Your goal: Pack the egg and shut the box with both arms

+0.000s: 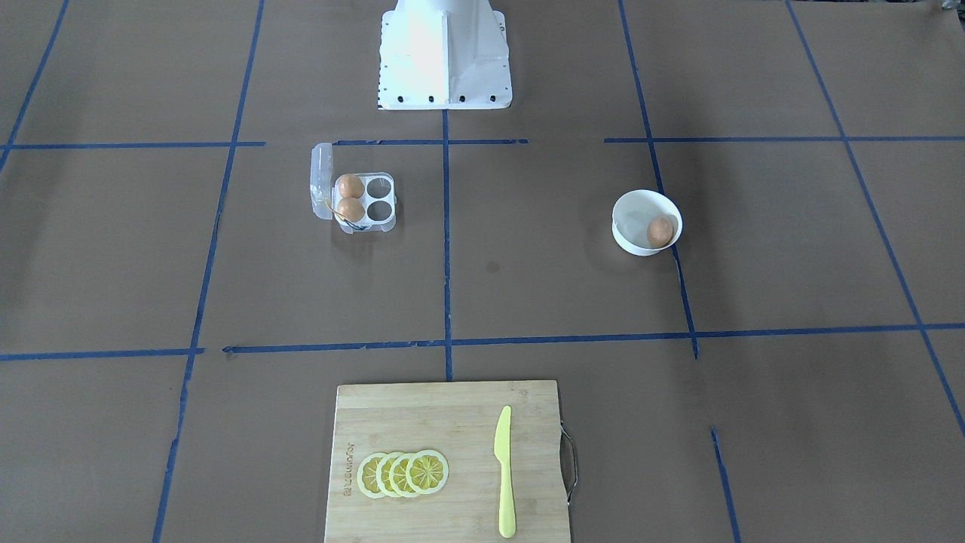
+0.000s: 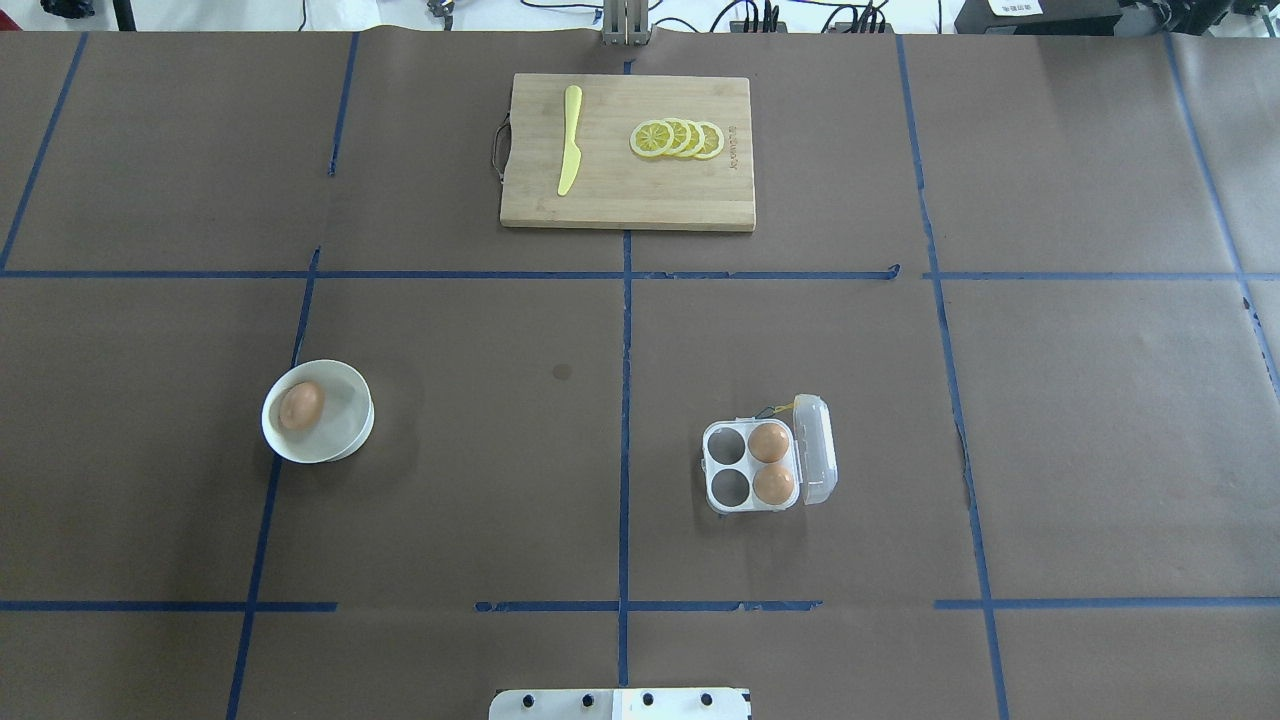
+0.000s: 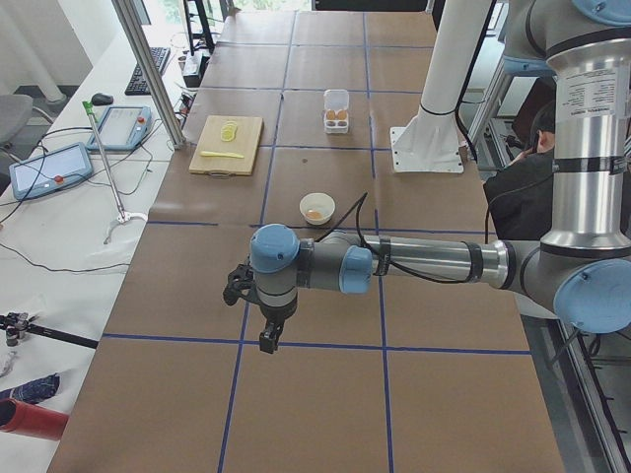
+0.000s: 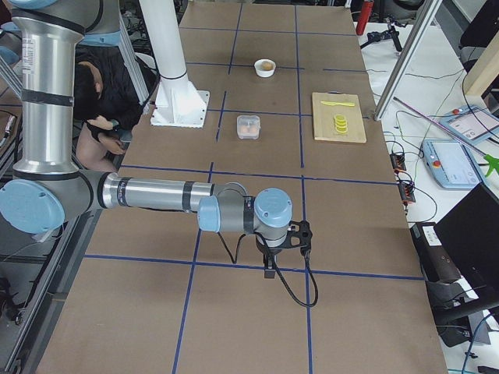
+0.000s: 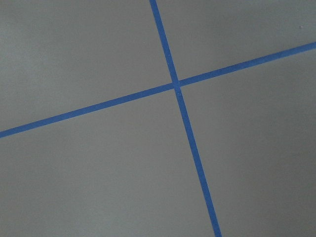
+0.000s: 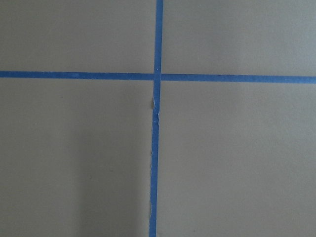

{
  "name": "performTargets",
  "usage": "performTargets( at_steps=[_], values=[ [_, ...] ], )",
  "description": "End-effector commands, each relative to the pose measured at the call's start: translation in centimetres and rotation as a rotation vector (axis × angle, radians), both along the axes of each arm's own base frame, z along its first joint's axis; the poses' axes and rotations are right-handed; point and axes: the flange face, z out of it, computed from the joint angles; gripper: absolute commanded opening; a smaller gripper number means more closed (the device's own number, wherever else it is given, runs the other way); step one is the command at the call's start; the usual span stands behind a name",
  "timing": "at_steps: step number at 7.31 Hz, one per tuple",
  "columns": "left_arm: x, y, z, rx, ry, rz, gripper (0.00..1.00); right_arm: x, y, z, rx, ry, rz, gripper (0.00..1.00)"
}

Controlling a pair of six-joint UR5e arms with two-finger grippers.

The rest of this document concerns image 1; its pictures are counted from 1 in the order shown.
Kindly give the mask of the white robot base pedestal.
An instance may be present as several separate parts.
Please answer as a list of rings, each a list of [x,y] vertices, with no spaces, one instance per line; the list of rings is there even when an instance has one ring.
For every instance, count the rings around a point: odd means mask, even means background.
[[[399,1],[380,31],[379,109],[511,107],[506,18],[489,1]]]

